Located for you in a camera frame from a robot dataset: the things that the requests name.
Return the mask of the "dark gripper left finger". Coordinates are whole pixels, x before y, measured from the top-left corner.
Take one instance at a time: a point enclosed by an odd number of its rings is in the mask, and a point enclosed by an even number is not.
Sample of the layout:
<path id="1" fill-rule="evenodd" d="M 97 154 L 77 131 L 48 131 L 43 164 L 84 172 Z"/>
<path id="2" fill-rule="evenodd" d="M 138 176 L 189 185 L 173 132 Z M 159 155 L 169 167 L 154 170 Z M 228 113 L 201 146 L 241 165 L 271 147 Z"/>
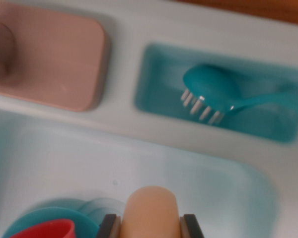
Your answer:
<path id="1" fill-rule="evenodd" d="M 116 214 L 106 214 L 98 231 L 98 238 L 119 238 L 121 217 Z"/>

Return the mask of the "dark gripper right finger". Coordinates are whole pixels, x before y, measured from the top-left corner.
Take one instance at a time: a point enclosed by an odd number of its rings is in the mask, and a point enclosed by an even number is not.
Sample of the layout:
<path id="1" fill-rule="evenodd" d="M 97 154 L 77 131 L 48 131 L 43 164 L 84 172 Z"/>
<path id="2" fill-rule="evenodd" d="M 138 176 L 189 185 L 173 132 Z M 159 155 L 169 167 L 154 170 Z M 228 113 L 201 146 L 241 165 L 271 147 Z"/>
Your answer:
<path id="1" fill-rule="evenodd" d="M 203 232 L 194 214 L 184 214 L 180 217 L 182 238 L 204 238 Z"/>

